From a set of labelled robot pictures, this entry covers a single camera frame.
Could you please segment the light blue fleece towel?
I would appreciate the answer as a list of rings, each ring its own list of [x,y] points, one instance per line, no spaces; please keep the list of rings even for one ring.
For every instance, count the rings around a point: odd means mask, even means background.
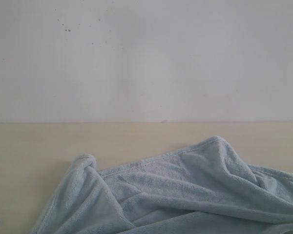
[[[293,174],[245,163],[221,137],[97,171],[76,158],[34,234],[293,234]]]

